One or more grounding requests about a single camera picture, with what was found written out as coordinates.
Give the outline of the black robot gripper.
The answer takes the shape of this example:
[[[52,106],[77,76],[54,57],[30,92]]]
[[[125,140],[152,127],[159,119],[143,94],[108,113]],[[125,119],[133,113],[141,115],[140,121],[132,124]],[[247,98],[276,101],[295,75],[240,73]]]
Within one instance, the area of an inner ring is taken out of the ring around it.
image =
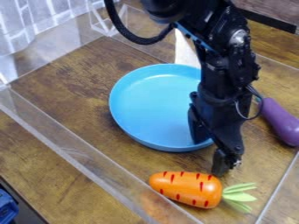
[[[241,87],[224,99],[217,98],[201,84],[189,94],[191,139],[199,144],[211,138],[217,145],[211,167],[211,173],[216,177],[221,177],[241,164],[244,144],[240,127],[244,121],[255,119],[261,113],[259,110],[252,117],[248,117],[252,96],[261,98],[251,85]]]

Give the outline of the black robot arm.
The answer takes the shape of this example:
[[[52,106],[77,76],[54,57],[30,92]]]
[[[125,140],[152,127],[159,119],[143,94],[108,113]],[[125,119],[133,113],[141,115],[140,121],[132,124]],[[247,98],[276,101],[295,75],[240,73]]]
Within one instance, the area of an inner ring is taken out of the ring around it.
[[[200,83],[189,94],[191,138],[195,143],[209,138],[217,145],[211,173],[220,177],[241,162],[240,127],[260,69],[248,22],[229,0],[141,0],[141,4],[152,20],[172,25],[195,44]]]

